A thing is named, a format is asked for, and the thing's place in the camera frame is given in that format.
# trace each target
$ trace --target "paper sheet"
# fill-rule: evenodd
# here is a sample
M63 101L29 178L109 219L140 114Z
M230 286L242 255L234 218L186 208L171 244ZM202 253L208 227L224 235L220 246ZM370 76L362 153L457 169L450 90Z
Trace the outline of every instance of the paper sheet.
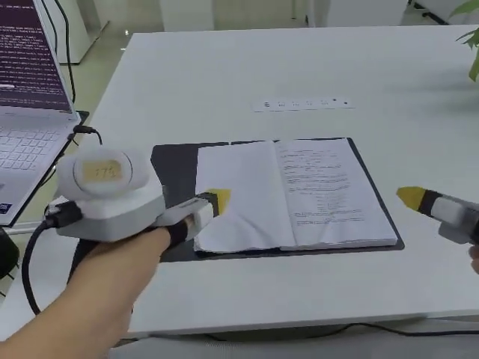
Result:
M347 139L280 141L276 150L296 249L396 243Z
M294 245L271 141L201 148L196 192L209 188L229 188L231 199L195 239L196 249L228 253Z

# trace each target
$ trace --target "plant leaf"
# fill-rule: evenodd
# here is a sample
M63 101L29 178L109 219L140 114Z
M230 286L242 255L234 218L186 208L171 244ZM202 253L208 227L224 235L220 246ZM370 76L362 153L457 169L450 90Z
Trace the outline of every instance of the plant leaf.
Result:
M464 41L463 43L467 43L471 49L473 49L475 46L477 47L479 45L479 31L475 31L474 35L472 35L467 41Z
M464 4L456 7L449 17L458 15L460 13L471 13L479 8L479 0L468 0Z
M476 59L474 60L474 63L472 64L471 70L469 71L469 78L472 81L476 82L478 75L479 75L479 49L478 49L478 53L476 54Z
M456 41L462 40L464 37L469 36L469 35L472 35L472 34L475 33L477 30L479 30L479 28L477 28L476 30L470 31L470 32L468 32L467 34L464 34L464 35L461 36L461 37L458 37L458 38L456 39Z

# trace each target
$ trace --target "human hand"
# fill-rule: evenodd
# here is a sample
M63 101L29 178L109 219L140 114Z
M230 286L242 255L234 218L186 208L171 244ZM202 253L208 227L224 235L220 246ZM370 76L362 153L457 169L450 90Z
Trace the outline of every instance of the human hand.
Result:
M469 256L472 258L471 267L479 274L479 246L475 245L469 248Z
M99 244L80 262L63 296L83 303L83 311L88 310L105 326L111 323L109 330L120 339L128 328L133 304L169 245L170 235L164 228Z

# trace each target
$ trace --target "black mat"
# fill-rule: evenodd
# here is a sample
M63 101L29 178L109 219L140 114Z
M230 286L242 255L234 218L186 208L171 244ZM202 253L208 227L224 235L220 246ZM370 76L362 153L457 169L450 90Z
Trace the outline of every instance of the black mat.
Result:
M314 140L330 140L335 138L315 138ZM352 253L352 252L375 252L375 251L400 251L404 249L404 242L397 231L391 216L377 191L374 182L367 171L367 168L359 155L359 152L351 138L348 138L350 146L361 164L367 178L376 193L379 204L386 214L389 223L393 227L398 241L394 246L388 247L367 247L367 248L347 248L347 249L321 249L313 251L280 251L279 248L265 251L244 251L235 254L211 254L207 252L195 252L193 250L193 241L185 242L182 245L163 254L162 262L188 262L193 260L229 260L238 258L254 257L285 257L285 256L305 256L330 253ZM244 144L244 142L233 142L232 144ZM151 163L155 168L159 180L163 184L165 192L166 207L172 207L188 200L195 195L196 187L196 168L198 166L198 150L202 147L226 146L227 142L217 142L214 144L164 144L155 146L151 155Z

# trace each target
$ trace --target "purple screen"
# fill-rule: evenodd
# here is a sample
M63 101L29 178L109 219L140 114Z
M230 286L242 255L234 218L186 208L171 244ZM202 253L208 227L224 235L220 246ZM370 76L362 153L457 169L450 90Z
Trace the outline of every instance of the purple screen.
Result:
M0 106L70 110L34 0L0 0Z

